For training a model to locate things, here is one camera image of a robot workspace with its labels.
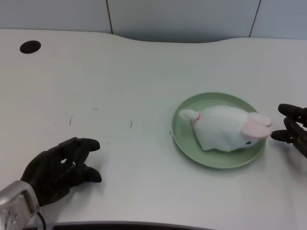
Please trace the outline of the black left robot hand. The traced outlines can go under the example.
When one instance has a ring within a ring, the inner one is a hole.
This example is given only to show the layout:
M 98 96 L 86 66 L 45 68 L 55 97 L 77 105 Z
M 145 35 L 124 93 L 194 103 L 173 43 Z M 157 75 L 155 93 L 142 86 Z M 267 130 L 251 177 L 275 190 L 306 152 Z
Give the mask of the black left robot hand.
M 59 201 L 82 183 L 100 183 L 101 175 L 85 164 L 90 152 L 100 149 L 97 140 L 71 138 L 38 154 L 27 165 L 21 180 L 30 184 L 45 206 Z

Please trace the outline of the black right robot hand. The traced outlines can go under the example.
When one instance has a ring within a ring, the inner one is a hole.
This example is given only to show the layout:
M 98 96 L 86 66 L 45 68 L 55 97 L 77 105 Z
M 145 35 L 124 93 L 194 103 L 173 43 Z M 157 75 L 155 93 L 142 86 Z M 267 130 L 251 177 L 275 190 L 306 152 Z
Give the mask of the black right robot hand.
M 307 109 L 290 104 L 280 104 L 278 111 L 285 116 L 283 122 L 285 130 L 275 130 L 271 138 L 277 141 L 293 144 L 293 146 L 306 158 L 307 157 Z

